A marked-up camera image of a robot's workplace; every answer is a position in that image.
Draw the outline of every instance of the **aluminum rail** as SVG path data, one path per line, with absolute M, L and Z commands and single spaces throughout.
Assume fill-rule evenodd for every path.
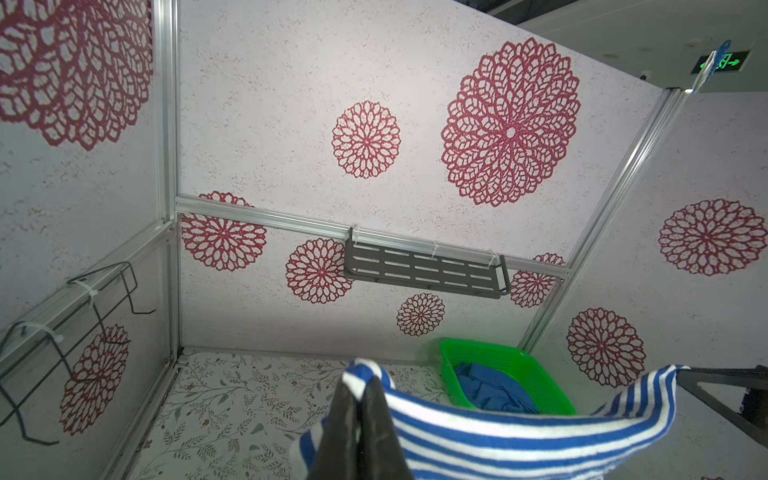
M 160 218 L 176 220 L 178 187 L 178 4 L 176 0 L 152 2 L 154 21 L 154 61 L 157 86 L 157 179 L 160 192 Z M 168 320 L 170 357 L 176 359 L 180 348 L 179 250 L 178 241 L 163 251 L 163 308 Z
M 666 138 L 686 96 L 687 94 L 679 88 L 667 89 L 657 101 L 570 256 L 567 265 L 571 268 L 571 275 L 549 293 L 518 344 L 519 349 L 531 352 L 536 347 L 554 319 L 564 296 L 571 290 L 587 260 L 599 246 L 612 221 L 619 215 L 651 151 Z
M 346 240 L 349 236 L 350 228 L 350 225 L 342 225 L 341 223 L 314 220 L 306 217 L 298 217 L 296 215 L 280 214 L 271 210 L 263 210 L 255 207 L 242 207 L 240 205 L 225 204 L 222 202 L 186 196 L 176 197 L 176 211 L 182 214 L 198 214 L 244 223 L 255 223 L 265 227 L 308 233 L 309 235 L 335 238 L 337 240 Z M 425 255 L 432 255 L 434 253 L 441 257 L 456 258 L 458 260 L 481 264 L 488 264 L 494 260 L 498 261 L 497 255 L 502 255 L 502 253 L 494 254 L 482 250 L 472 250 L 469 248 L 432 242 L 430 240 L 402 237 L 400 235 L 362 228 L 355 229 L 354 240 L 361 243 L 371 243 L 380 247 L 397 248 L 400 250 L 408 250 L 410 252 L 423 253 Z M 503 253 L 503 255 L 507 262 L 507 268 L 512 270 L 525 270 L 528 272 L 543 273 L 545 275 L 557 277 L 566 277 L 570 273 L 570 269 L 566 266 L 514 257 L 512 255 L 507 255 L 506 253 Z

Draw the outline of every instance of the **red flower pattern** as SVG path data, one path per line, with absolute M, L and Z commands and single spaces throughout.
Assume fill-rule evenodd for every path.
M 540 262 L 565 265 L 563 257 L 556 253 L 537 255 L 533 260 Z M 518 271 L 512 276 L 511 299 L 519 306 L 537 306 L 544 302 L 544 298 L 554 285 L 555 278 L 543 273 Z
M 737 201 L 702 200 L 664 221 L 659 231 L 667 262 L 688 273 L 717 275 L 745 268 L 766 247 L 764 218 Z
M 2 120 L 85 150 L 136 124 L 152 79 L 148 0 L 25 0 L 0 9 Z
M 476 205 L 498 207 L 552 176 L 581 108 L 571 59 L 554 43 L 507 42 L 462 79 L 442 131 L 448 179 Z
M 336 119 L 331 145 L 346 173 L 377 177 L 395 163 L 400 152 L 397 118 L 379 102 L 356 103 Z
M 627 386 L 645 369 L 643 340 L 612 310 L 580 312 L 568 327 L 567 339 L 578 368 L 601 385 Z
M 397 326 L 410 336 L 433 331 L 445 315 L 445 304 L 431 293 L 419 293 L 407 299 L 397 312 Z
M 352 288 L 344 275 L 344 244 L 330 238 L 302 243 L 286 263 L 293 295 L 312 303 L 334 302 Z
M 70 435 L 96 423 L 120 385 L 128 358 L 128 333 L 122 326 L 108 326 L 86 346 L 72 367 L 74 379 L 64 385 L 61 419 Z
M 214 191 L 200 198 L 250 207 L 244 198 Z M 184 248 L 206 266 L 233 272 L 256 261 L 266 245 L 266 228 L 205 215 L 183 215 L 181 239 Z

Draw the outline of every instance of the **floral floor mat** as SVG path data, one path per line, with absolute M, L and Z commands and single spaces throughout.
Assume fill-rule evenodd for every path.
M 288 447 L 325 416 L 347 362 L 195 353 L 129 480 L 292 478 Z M 398 390 L 450 405 L 438 369 L 382 365 Z

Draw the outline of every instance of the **blue and white striped towel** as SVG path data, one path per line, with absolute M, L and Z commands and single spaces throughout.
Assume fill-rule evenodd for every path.
M 436 405 L 395 390 L 371 360 L 356 359 L 341 380 L 358 399 L 382 380 L 406 462 L 416 478 L 593 480 L 660 439 L 672 426 L 679 366 L 650 372 L 590 416 L 523 415 Z M 294 478 L 305 478 L 319 423 L 291 445 Z

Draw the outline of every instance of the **green exit sign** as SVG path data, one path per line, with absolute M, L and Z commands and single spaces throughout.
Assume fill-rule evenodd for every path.
M 723 56 L 723 59 L 720 60 L 720 64 L 715 68 L 715 73 L 720 71 L 739 71 L 741 70 L 741 66 L 744 65 L 744 61 L 746 60 L 747 55 L 750 54 L 750 51 L 732 51 L 731 53 L 726 53 Z M 704 68 L 704 64 L 707 63 L 707 59 L 709 58 L 709 55 L 702 55 L 699 57 L 699 61 L 696 62 L 696 66 L 693 70 L 690 71 L 691 74 L 697 74 L 701 71 L 702 68 Z

